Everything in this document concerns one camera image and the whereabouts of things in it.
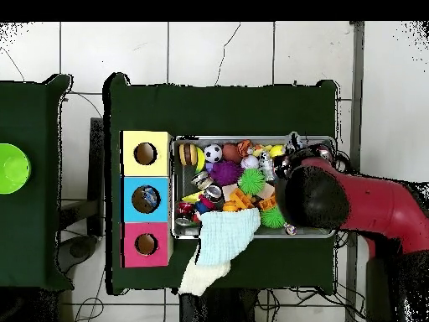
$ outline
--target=blue box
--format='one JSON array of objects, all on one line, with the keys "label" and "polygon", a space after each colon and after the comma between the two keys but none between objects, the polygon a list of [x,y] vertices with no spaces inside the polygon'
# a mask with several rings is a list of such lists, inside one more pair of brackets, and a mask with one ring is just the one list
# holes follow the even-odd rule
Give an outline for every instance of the blue box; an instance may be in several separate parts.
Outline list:
[{"label": "blue box", "polygon": [[[132,205],[134,191],[144,185],[153,187],[161,201],[158,208],[148,214],[139,212]],[[168,222],[168,178],[125,177],[124,178],[124,222]]]}]

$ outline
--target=dark green tablecloth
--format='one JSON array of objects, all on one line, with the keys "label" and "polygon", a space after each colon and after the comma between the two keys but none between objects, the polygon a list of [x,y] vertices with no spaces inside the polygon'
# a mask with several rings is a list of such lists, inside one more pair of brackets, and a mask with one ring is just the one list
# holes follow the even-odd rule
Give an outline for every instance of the dark green tablecloth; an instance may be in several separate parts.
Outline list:
[{"label": "dark green tablecloth", "polygon": [[0,286],[72,288],[54,261],[59,225],[59,104],[67,75],[45,83],[0,81],[0,143],[28,156],[32,173],[16,193],[0,195]]},{"label": "dark green tablecloth", "polygon": [[[116,293],[123,288],[178,287],[197,245],[193,240],[176,240],[168,267],[120,267],[121,130],[167,131],[173,136],[278,136],[297,131],[301,135],[334,137],[335,91],[330,80],[317,86],[198,88],[131,86],[123,74],[111,75],[103,88],[106,214],[112,215],[112,223],[106,219],[108,290]],[[254,240],[232,261],[228,275],[213,286],[320,286],[332,293],[333,242],[333,237]]]}]

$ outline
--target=shape sorter box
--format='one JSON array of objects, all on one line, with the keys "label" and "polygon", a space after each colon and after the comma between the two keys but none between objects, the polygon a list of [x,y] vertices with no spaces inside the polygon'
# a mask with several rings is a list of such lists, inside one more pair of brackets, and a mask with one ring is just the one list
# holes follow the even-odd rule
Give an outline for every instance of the shape sorter box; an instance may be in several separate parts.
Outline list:
[{"label": "shape sorter box", "polygon": [[[171,136],[167,132],[149,131],[123,131],[121,135],[122,266],[167,266],[173,251]],[[150,234],[157,241],[158,248],[153,254],[137,250],[137,230],[140,235]]]},{"label": "shape sorter box", "polygon": [[[123,239],[123,267],[166,267],[173,253],[173,238],[167,222],[126,223]],[[136,239],[150,234],[157,241],[157,250],[142,255],[136,249]]]}]

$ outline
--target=lime green bowl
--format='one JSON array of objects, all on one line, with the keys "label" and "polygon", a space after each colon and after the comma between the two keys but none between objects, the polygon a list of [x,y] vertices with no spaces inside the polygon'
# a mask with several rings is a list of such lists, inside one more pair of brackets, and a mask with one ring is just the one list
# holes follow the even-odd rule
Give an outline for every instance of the lime green bowl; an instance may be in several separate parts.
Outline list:
[{"label": "lime green bowl", "polygon": [[30,176],[30,162],[21,149],[0,143],[0,194],[21,189]]}]

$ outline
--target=pink box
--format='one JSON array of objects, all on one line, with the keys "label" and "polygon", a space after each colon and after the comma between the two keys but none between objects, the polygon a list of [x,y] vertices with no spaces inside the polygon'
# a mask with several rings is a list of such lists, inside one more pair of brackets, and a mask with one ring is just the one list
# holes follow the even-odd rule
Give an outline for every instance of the pink box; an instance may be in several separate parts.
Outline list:
[{"label": "pink box", "polygon": [[[151,255],[142,255],[136,249],[136,239],[142,234],[151,234],[158,249]],[[173,252],[173,238],[167,222],[128,222],[125,224],[123,267],[166,267]]]}]

